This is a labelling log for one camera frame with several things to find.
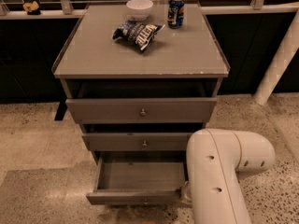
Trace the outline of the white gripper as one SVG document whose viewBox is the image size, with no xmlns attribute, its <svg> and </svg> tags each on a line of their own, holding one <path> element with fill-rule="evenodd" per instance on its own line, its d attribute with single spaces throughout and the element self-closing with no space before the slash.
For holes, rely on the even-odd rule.
<svg viewBox="0 0 299 224">
<path fill-rule="evenodd" d="M 180 200 L 187 205 L 192 204 L 191 188 L 188 181 L 186 181 L 180 188 Z"/>
</svg>

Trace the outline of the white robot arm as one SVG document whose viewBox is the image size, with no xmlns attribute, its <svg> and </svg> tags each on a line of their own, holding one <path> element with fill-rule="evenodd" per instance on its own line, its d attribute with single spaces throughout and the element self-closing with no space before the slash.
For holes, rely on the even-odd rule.
<svg viewBox="0 0 299 224">
<path fill-rule="evenodd" d="M 202 129 L 186 148 L 188 181 L 182 197 L 192 203 L 194 224 L 251 224 L 237 176 L 271 168 L 275 150 L 258 133 Z"/>
</svg>

